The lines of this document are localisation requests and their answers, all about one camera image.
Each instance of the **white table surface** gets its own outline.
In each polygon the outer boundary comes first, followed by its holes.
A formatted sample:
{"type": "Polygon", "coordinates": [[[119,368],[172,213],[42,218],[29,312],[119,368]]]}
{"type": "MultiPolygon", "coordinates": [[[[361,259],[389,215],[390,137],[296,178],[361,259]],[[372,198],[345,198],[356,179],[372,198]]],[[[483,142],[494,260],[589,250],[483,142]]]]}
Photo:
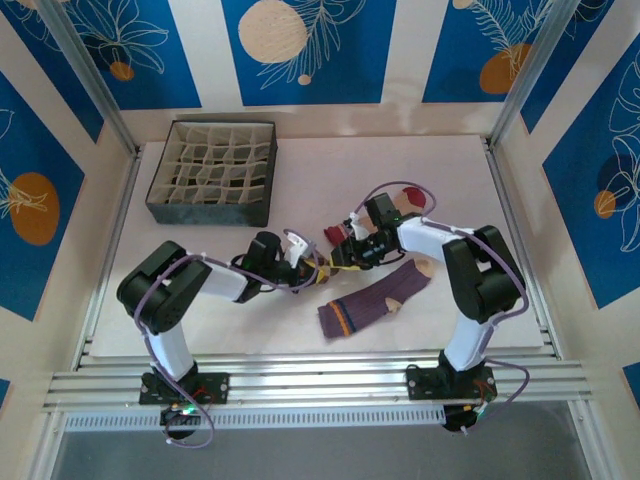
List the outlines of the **white table surface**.
{"type": "MultiPolygon", "coordinates": [[[[410,180],[438,198],[431,218],[457,226],[492,224],[508,230],[483,146],[476,136],[289,139],[278,141],[268,230],[289,227],[331,250],[323,228],[340,223],[364,195],[390,180],[410,180]]],[[[91,346],[94,356],[144,355],[133,320],[116,299],[124,277],[165,240],[229,261],[246,251],[259,231],[247,227],[158,225],[144,204],[164,143],[145,146],[140,171],[118,245],[91,346]]],[[[352,337],[328,342],[317,307],[359,290],[400,264],[370,272],[341,272],[328,284],[299,295],[262,294],[245,305],[200,295],[182,325],[196,354],[317,353],[443,348],[455,327],[456,306],[443,265],[431,284],[402,309],[352,337]]],[[[529,310],[501,325],[491,347],[541,347],[529,310]]]]}

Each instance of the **white arm segment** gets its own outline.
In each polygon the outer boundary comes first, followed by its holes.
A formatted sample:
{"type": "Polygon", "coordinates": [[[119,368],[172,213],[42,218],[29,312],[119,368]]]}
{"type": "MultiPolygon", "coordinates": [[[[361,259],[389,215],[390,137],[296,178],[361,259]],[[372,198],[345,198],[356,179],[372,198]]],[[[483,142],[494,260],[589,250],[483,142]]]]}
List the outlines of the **white arm segment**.
{"type": "MultiPolygon", "coordinates": [[[[208,265],[212,272],[202,285],[200,293],[218,295],[231,302],[237,300],[248,283],[244,275],[219,265],[208,265]]],[[[180,380],[193,367],[193,356],[187,348],[180,323],[167,332],[149,335],[149,341],[160,364],[174,380],[180,380]]]]}
{"type": "MultiPolygon", "coordinates": [[[[473,233],[473,230],[461,228],[458,230],[473,233]]],[[[398,238],[400,246],[407,252],[422,253],[445,263],[442,246],[462,237],[424,225],[420,217],[415,217],[398,227],[398,238]]],[[[491,319],[480,325],[475,320],[465,317],[462,312],[458,312],[458,323],[453,338],[444,351],[453,368],[459,372],[468,370],[484,359],[483,352],[480,350],[485,333],[490,328],[491,319]]]]}

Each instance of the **vent grille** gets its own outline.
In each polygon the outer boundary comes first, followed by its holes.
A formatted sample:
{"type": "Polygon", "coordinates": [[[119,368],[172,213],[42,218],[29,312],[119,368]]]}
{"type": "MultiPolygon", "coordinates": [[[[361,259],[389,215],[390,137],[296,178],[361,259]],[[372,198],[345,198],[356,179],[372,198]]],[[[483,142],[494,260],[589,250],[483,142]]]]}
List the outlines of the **vent grille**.
{"type": "MultiPolygon", "coordinates": [[[[365,427],[393,425],[440,425],[445,423],[440,405],[399,406],[385,408],[297,408],[297,409],[235,409],[211,414],[220,430],[259,428],[321,428],[365,427]]],[[[172,430],[206,428],[194,417],[185,425],[172,430]]],[[[67,417],[67,432],[113,432],[157,430],[157,412],[72,413],[67,417]]]]}

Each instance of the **gray floor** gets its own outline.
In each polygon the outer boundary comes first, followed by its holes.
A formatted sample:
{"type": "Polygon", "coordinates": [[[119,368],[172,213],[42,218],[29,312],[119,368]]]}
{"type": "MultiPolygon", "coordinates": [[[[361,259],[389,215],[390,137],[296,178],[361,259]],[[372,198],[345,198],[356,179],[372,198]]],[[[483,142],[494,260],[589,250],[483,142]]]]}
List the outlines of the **gray floor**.
{"type": "Polygon", "coordinates": [[[66,434],[57,480],[590,478],[562,403],[515,404],[469,437],[442,427],[225,430],[185,451],[155,432],[66,434]]]}

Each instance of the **storage box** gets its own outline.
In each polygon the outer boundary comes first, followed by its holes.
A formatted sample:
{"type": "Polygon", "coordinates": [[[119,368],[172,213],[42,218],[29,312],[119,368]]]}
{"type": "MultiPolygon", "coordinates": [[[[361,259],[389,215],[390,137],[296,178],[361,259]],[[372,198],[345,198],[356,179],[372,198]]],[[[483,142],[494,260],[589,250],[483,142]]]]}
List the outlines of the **storage box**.
{"type": "Polygon", "coordinates": [[[174,121],[147,207],[161,224],[265,227],[277,149],[270,122],[174,121]]]}

